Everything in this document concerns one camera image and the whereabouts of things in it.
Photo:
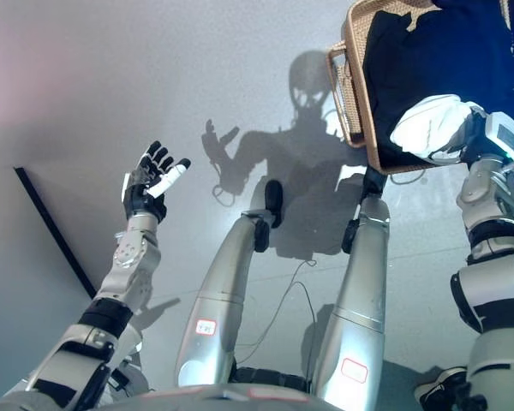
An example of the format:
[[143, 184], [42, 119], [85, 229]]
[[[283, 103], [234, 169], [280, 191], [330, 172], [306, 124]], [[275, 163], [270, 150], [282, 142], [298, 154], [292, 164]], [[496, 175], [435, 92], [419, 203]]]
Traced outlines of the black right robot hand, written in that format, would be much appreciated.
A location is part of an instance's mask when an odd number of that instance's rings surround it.
[[472, 165], [487, 156], [503, 164], [514, 162], [514, 120], [504, 112], [485, 113], [472, 108], [462, 116], [450, 115], [431, 134], [432, 148], [425, 159], [437, 165]]

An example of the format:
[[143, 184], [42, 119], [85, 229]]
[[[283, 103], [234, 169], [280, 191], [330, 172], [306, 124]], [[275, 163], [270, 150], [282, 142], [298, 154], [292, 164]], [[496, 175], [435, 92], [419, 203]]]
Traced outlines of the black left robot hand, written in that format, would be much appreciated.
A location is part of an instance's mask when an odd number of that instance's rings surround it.
[[169, 150], [155, 140], [142, 154], [132, 171], [123, 178], [121, 201], [126, 218], [140, 214], [154, 216], [158, 223], [166, 217], [165, 193], [190, 168], [191, 161], [175, 162]]

